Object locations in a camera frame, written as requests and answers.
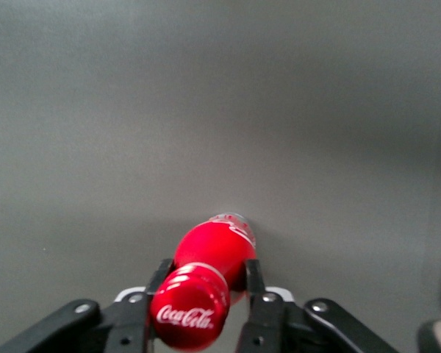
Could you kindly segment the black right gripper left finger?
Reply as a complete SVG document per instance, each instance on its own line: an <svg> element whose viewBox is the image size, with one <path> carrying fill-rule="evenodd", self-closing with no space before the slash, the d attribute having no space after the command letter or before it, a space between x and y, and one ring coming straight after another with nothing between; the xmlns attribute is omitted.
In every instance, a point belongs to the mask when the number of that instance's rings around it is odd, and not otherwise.
<svg viewBox="0 0 441 353"><path fill-rule="evenodd" d="M0 352L153 352L149 307L173 269L164 259L147 286L122 290L104 309L91 299L73 300L0 345Z"/></svg>

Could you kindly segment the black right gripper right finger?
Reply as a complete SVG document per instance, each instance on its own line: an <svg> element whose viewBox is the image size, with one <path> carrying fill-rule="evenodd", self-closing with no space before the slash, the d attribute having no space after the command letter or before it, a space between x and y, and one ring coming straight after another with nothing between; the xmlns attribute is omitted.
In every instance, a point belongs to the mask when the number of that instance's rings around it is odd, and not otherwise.
<svg viewBox="0 0 441 353"><path fill-rule="evenodd" d="M395 352L396 349L331 299L299 306L282 288L265 286L258 260L245 261L248 319L236 352Z"/></svg>

